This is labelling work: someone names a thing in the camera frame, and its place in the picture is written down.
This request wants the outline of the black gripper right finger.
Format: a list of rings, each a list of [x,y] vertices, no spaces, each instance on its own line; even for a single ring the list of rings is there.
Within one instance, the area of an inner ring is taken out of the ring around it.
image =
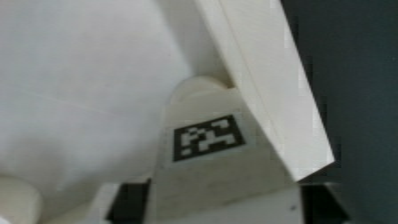
[[[351,215],[328,183],[300,185],[303,224],[351,224]]]

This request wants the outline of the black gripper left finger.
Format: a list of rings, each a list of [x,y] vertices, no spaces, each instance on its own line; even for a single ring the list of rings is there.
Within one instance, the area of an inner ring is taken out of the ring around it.
[[[143,224],[149,182],[106,183],[88,207],[86,224]]]

